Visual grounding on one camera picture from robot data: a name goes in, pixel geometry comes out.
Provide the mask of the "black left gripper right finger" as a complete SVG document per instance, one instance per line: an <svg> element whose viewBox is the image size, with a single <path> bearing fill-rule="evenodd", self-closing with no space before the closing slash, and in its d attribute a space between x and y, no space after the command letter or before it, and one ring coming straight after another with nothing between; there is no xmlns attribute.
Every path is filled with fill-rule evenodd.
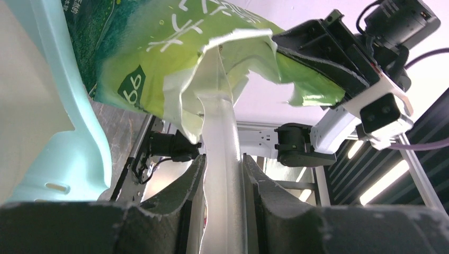
<svg viewBox="0 0 449 254"><path fill-rule="evenodd" d="M448 218L424 206L312 206L243 155L249 253L448 253Z"/></svg>

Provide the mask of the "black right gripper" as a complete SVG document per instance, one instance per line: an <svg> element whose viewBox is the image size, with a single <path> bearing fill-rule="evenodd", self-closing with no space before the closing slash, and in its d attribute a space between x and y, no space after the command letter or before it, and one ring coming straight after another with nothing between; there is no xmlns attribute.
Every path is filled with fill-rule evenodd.
<svg viewBox="0 0 449 254"><path fill-rule="evenodd" d="M381 70L367 55L358 36L342 22L343 14L333 10L325 19L314 19L273 35L277 51L327 78L331 84L322 92L340 105L380 80Z"/></svg>

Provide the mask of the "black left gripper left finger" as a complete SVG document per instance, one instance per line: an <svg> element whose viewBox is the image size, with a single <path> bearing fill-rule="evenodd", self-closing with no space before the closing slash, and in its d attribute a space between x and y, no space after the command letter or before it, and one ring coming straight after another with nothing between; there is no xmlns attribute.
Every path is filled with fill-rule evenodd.
<svg viewBox="0 0 449 254"><path fill-rule="evenodd" d="M206 157L142 202L1 206L1 253L199 253Z"/></svg>

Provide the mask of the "translucent plastic litter scoop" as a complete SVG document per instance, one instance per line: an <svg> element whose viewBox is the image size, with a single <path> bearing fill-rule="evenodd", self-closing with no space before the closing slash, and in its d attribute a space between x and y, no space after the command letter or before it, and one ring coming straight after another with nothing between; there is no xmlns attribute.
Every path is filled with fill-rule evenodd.
<svg viewBox="0 0 449 254"><path fill-rule="evenodd" d="M197 71L195 95L204 110L202 140L206 152L203 194L206 224L200 253L247 253L244 178L231 91L220 50L206 51Z"/></svg>

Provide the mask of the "teal plastic litter box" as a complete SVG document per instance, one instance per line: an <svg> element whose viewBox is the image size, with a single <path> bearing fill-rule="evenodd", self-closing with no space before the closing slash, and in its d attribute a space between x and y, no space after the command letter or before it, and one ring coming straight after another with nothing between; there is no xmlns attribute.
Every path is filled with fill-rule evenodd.
<svg viewBox="0 0 449 254"><path fill-rule="evenodd" d="M95 201L111 185L60 1L1 1L1 202Z"/></svg>

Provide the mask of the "green litter bag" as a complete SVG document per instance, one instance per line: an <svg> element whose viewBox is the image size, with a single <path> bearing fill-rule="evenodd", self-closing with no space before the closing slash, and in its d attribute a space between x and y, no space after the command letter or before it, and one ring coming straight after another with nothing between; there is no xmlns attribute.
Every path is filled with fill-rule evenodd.
<svg viewBox="0 0 449 254"><path fill-rule="evenodd" d="M333 106L345 93L279 53L271 21L227 1L62 1L90 97L174 124L192 143L203 129L202 95L235 102L255 72L294 84L292 106Z"/></svg>

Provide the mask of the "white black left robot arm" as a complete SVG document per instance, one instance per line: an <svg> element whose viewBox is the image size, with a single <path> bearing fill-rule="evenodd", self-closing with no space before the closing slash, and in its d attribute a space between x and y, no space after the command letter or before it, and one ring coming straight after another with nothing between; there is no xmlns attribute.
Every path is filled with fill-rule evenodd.
<svg viewBox="0 0 449 254"><path fill-rule="evenodd" d="M152 133L148 155L193 159L149 200L1 207L1 253L195 253L194 196L205 156L180 133ZM448 253L448 219L424 207L313 207L244 156L249 253Z"/></svg>

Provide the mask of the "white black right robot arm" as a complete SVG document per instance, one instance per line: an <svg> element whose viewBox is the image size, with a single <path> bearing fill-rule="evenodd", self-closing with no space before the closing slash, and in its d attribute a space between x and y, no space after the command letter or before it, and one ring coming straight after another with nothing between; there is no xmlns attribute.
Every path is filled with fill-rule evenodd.
<svg viewBox="0 0 449 254"><path fill-rule="evenodd" d="M422 1L375 1L358 16L366 27L352 34L333 10L325 19L306 21L276 34L280 54L335 82L343 95L314 126L287 123L275 129L241 131L245 155L276 159L288 167L328 166L355 132L377 150L434 150L448 139L425 144L395 144L413 127L406 95L412 47L435 32L441 22Z"/></svg>

